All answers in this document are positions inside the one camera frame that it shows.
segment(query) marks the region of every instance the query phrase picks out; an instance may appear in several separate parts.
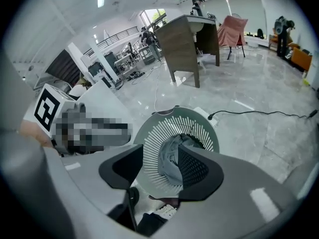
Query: brown table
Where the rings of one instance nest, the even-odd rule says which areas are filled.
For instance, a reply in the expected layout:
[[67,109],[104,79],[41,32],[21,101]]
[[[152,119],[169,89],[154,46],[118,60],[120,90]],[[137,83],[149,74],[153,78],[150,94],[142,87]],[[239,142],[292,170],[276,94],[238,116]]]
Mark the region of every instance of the brown table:
[[176,82],[174,72],[193,72],[195,86],[200,87],[194,33],[196,33],[198,49],[204,54],[215,55],[216,66],[219,66],[219,45],[214,20],[182,15],[156,30],[155,33],[173,82]]

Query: metal railing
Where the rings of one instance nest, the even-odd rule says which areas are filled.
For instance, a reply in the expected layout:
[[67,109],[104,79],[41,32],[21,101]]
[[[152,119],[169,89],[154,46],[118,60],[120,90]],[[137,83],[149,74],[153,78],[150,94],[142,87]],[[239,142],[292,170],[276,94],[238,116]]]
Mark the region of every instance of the metal railing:
[[[133,35],[133,34],[136,34],[138,33],[138,27],[135,26],[135,27],[131,27],[129,29],[126,29],[122,32],[119,32],[115,35],[112,35],[111,37],[99,42],[97,44],[99,50],[103,50],[105,49],[107,46],[110,46],[111,44],[113,43],[116,43],[118,42],[119,40],[125,38],[125,37],[128,37],[129,35]],[[93,55],[94,55],[94,51],[92,49],[89,49],[88,51],[86,51],[84,53],[85,56],[87,56],[88,58],[91,58]]]

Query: black power cable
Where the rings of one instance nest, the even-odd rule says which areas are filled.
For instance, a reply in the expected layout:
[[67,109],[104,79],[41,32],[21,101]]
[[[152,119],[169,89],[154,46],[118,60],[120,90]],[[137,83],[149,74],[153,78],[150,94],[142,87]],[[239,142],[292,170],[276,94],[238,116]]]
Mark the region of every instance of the black power cable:
[[275,113],[279,113],[279,114],[283,114],[283,115],[286,115],[286,116],[296,116],[298,118],[312,118],[313,116],[315,116],[318,112],[318,110],[314,110],[312,113],[309,114],[309,116],[306,116],[306,115],[303,115],[303,116],[299,116],[299,115],[296,115],[296,114],[286,114],[286,113],[283,113],[283,112],[279,112],[279,111],[275,111],[275,112],[271,112],[271,113],[265,113],[265,112],[260,112],[260,111],[248,111],[248,112],[243,112],[243,113],[234,113],[234,112],[229,112],[229,111],[217,111],[211,115],[208,116],[208,120],[212,120],[213,116],[216,114],[216,113],[221,113],[221,112],[224,112],[224,113],[229,113],[229,114],[250,114],[250,113],[259,113],[259,114],[265,114],[265,115],[270,115],[270,114],[275,114]]

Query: orange sofa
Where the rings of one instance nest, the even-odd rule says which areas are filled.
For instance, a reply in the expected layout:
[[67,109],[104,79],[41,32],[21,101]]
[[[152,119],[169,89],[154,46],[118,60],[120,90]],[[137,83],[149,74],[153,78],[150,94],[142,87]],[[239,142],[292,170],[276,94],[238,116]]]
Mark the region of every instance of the orange sofa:
[[294,48],[293,54],[291,56],[291,62],[300,66],[304,70],[308,71],[311,64],[312,56],[304,53],[298,48]]

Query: table leg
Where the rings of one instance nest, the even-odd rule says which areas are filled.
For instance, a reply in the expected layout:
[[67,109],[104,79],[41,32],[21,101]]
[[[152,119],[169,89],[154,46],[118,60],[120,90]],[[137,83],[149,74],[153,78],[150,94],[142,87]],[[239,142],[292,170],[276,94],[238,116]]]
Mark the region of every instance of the table leg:
[[174,72],[173,72],[172,70],[170,70],[169,73],[170,73],[170,76],[171,76],[171,80],[172,80],[173,82],[176,82]]
[[219,48],[216,51],[216,66],[219,66]]
[[195,87],[199,88],[199,70],[194,71],[194,80],[195,80]]

